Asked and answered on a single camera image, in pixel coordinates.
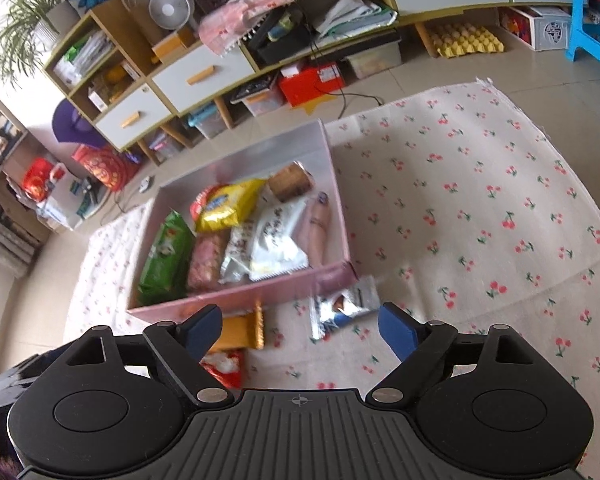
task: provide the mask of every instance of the purple hat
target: purple hat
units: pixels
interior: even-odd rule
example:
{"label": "purple hat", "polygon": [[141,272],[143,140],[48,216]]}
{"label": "purple hat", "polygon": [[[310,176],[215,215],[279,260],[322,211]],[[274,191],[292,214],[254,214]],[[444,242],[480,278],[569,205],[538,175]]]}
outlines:
{"label": "purple hat", "polygon": [[106,146],[106,139],[66,99],[55,108],[52,128],[58,142],[77,142],[92,148]]}

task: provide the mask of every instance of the pink box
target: pink box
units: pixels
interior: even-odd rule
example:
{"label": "pink box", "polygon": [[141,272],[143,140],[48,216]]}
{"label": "pink box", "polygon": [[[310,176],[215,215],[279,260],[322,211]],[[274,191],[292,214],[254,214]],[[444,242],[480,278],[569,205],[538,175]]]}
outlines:
{"label": "pink box", "polygon": [[[269,176],[293,161],[312,174],[314,192],[324,191],[331,203],[331,225],[327,237],[324,264],[299,270],[261,282],[228,286],[177,301],[138,306],[137,283],[155,235],[171,209],[178,211],[192,225],[189,206],[207,186],[218,182],[239,182],[246,178]],[[256,304],[273,305],[314,294],[329,294],[352,285],[357,280],[351,263],[349,241],[342,202],[324,126],[321,121],[306,123],[294,130],[228,155],[198,168],[158,190],[149,213],[147,228],[138,252],[127,309],[132,316],[154,323],[161,320],[182,322],[206,304],[215,303],[224,312],[250,310]]]}

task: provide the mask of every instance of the crosshair symbol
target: crosshair symbol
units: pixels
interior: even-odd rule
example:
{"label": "crosshair symbol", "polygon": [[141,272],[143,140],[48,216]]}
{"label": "crosshair symbol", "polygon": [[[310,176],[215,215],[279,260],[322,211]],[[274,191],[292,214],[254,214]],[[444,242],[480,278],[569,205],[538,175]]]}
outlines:
{"label": "crosshair symbol", "polygon": [[304,406],[307,402],[311,402],[310,399],[307,399],[306,397],[302,397],[300,394],[296,395],[294,398],[289,399],[292,403],[294,403],[296,406]]}

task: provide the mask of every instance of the plastic storage box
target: plastic storage box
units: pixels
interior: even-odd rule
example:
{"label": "plastic storage box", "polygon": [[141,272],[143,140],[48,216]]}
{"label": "plastic storage box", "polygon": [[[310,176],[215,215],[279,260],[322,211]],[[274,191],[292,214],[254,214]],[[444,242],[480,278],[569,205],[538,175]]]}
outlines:
{"label": "plastic storage box", "polygon": [[187,117],[187,123],[191,128],[195,126],[207,139],[212,139],[226,130],[226,124],[215,103],[209,103],[191,112]]}
{"label": "plastic storage box", "polygon": [[350,62],[355,76],[358,79],[364,79],[402,63],[400,57],[400,40],[376,46],[358,54],[346,56],[345,59]]}
{"label": "plastic storage box", "polygon": [[559,7],[499,7],[498,21],[536,52],[567,48],[571,15]]}
{"label": "plastic storage box", "polygon": [[[193,224],[189,208],[198,193],[218,182],[269,176],[291,162],[298,161],[315,180],[315,189],[329,196],[331,223],[327,232],[324,260],[321,266],[298,270],[254,283],[235,283],[215,292],[205,292],[182,300],[151,306],[138,306],[137,283],[160,224],[171,210],[178,211]],[[142,242],[131,258],[131,295],[129,314],[149,323],[168,319],[181,322],[206,304],[215,303],[224,312],[252,310],[257,304],[275,305],[312,294],[330,294],[352,285],[357,279],[349,251],[349,240],[337,188],[324,126],[321,121],[299,126],[289,132],[263,140],[239,152],[215,160],[164,184],[151,203]],[[310,216],[305,216],[305,224]]]}
{"label": "plastic storage box", "polygon": [[236,103],[244,103],[254,117],[284,106],[286,99],[277,84],[277,74],[266,75],[242,85],[231,98],[231,104]]}
{"label": "plastic storage box", "polygon": [[148,147],[164,158],[173,158],[184,148],[182,144],[164,132],[160,132],[156,135],[155,139],[153,139],[153,142],[151,142]]}

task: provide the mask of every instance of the yellow chip bag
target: yellow chip bag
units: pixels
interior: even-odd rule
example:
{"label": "yellow chip bag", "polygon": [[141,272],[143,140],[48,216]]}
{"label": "yellow chip bag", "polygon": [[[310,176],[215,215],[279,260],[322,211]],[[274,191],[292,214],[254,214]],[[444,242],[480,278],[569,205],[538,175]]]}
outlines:
{"label": "yellow chip bag", "polygon": [[261,178],[252,178],[221,187],[206,203],[197,221],[197,231],[219,231],[240,225],[253,212],[265,182]]}

